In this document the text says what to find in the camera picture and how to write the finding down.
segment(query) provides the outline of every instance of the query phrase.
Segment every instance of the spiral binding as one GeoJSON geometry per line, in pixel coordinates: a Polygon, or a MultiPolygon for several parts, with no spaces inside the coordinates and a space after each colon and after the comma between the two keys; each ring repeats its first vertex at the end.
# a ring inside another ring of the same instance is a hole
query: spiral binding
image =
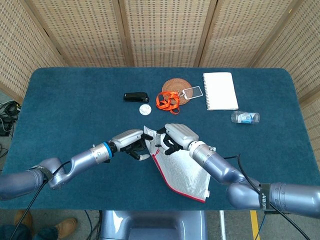
{"type": "Polygon", "coordinates": [[[204,84],[204,91],[205,91],[206,108],[210,110],[209,95],[207,93],[207,82],[206,82],[206,76],[204,74],[203,74],[203,84],[204,84]]]}

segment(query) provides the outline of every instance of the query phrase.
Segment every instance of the woven panel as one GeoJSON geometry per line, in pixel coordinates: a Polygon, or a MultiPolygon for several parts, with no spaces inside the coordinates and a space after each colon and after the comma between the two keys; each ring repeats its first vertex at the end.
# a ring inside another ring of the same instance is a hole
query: woven panel
{"type": "Polygon", "coordinates": [[[209,4],[208,0],[126,0],[135,65],[193,67],[209,4]]]}
{"type": "Polygon", "coordinates": [[[31,0],[71,66],[124,67],[111,0],[31,0]]]}
{"type": "Polygon", "coordinates": [[[299,98],[320,86],[320,0],[305,0],[257,67],[285,68],[299,98]]]}
{"type": "Polygon", "coordinates": [[[313,152],[320,168],[320,99],[301,109],[313,152]]]}
{"type": "Polygon", "coordinates": [[[31,73],[64,66],[18,0],[0,1],[0,82],[21,102],[31,73]]]}
{"type": "Polygon", "coordinates": [[[247,67],[290,3],[221,0],[201,66],[247,67]]]}

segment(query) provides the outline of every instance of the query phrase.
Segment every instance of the woven coaster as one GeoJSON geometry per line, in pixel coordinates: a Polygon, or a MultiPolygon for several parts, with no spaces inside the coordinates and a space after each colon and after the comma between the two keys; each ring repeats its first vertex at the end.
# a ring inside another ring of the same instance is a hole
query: woven coaster
{"type": "MultiPolygon", "coordinates": [[[[191,85],[189,82],[182,78],[171,78],[168,81],[166,81],[162,87],[162,92],[179,92],[182,93],[182,90],[191,88],[191,85]]],[[[190,101],[185,99],[184,96],[181,96],[180,98],[180,104],[183,105],[190,101]]],[[[175,100],[171,101],[172,104],[176,104],[177,102],[175,100]]]]}

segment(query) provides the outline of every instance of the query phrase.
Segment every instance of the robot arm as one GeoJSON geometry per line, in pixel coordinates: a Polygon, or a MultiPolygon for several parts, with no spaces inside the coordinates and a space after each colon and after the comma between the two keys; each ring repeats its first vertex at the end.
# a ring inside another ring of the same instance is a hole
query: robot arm
{"type": "Polygon", "coordinates": [[[257,180],[250,178],[258,188],[259,195],[244,175],[212,147],[199,141],[199,137],[183,124],[166,124],[158,133],[166,134],[163,143],[169,155],[180,149],[189,151],[189,155],[203,167],[218,183],[227,185],[226,197],[236,209],[268,209],[268,202],[280,211],[297,215],[320,218],[320,186],[272,183],[263,188],[257,180]]]}
{"type": "Polygon", "coordinates": [[[93,146],[72,157],[69,172],[61,167],[60,159],[54,157],[43,160],[27,171],[1,175],[0,200],[9,200],[34,192],[40,188],[45,178],[48,178],[51,189],[58,189],[80,173],[100,163],[109,163],[116,152],[126,152],[136,160],[144,160],[149,155],[138,155],[135,152],[144,148],[145,135],[143,131],[132,129],[113,137],[109,142],[93,146]]]}

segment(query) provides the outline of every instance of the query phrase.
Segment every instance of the blue tablecloth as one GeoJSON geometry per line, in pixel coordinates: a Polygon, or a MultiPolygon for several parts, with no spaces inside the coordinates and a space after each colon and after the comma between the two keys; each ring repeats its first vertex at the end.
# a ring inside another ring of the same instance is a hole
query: blue tablecloth
{"type": "MultiPolygon", "coordinates": [[[[241,153],[247,174],[262,183],[319,185],[319,171],[293,81],[278,68],[82,68],[36,70],[29,83],[3,174],[40,161],[62,162],[129,129],[189,126],[222,156],[241,153]],[[257,125],[231,122],[232,111],[208,111],[205,97],[180,107],[178,115],[156,108],[165,81],[183,78],[204,92],[203,73],[231,72],[239,110],[260,113],[257,125]],[[127,92],[147,92],[152,112],[124,102],[127,92]]],[[[210,197],[200,203],[171,191],[150,158],[118,153],[59,190],[45,186],[33,208],[100,210],[229,210],[226,186],[211,179],[210,197]]],[[[33,194],[0,202],[25,208],[33,194]]]]}

